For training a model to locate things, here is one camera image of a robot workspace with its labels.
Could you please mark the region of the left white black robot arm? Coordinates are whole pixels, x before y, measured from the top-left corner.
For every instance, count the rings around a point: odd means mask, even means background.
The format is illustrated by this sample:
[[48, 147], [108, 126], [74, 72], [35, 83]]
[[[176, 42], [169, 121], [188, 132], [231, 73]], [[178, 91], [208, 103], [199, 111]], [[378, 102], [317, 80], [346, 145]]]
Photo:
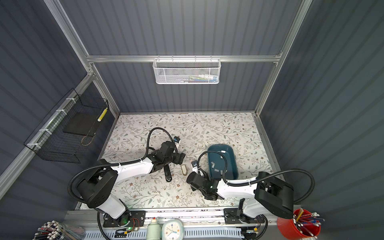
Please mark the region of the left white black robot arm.
[[181, 165], [185, 154], [178, 151], [180, 137], [171, 137], [159, 149], [146, 145], [142, 158], [123, 163], [98, 160], [97, 165], [77, 173], [68, 183], [69, 195], [89, 208], [103, 213], [107, 220], [119, 227], [130, 227], [138, 222], [129, 208], [112, 194], [116, 183], [129, 178], [164, 171], [166, 182], [172, 181], [170, 164]]

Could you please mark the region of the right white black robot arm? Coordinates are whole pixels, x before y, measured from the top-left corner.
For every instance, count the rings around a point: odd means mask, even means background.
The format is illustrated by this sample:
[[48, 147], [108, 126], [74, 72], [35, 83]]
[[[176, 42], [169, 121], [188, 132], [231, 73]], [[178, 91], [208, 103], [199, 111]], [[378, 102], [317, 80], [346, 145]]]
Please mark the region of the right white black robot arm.
[[[197, 160], [191, 162], [193, 170], [187, 177], [187, 183], [193, 191], [199, 191], [205, 200], [240, 198], [237, 216], [243, 222], [245, 217], [256, 218], [267, 213], [279, 218], [291, 219], [294, 217], [294, 205], [300, 204], [314, 191], [315, 178], [303, 169], [287, 169], [272, 174], [259, 172], [257, 177], [246, 180], [227, 180], [224, 176], [210, 179], [200, 167], [201, 158], [208, 153], [221, 156], [224, 160], [224, 171], [227, 170], [228, 162], [222, 153], [205, 151]], [[307, 175], [311, 181], [307, 192], [296, 200], [294, 187], [277, 177], [286, 173], [301, 173]]]

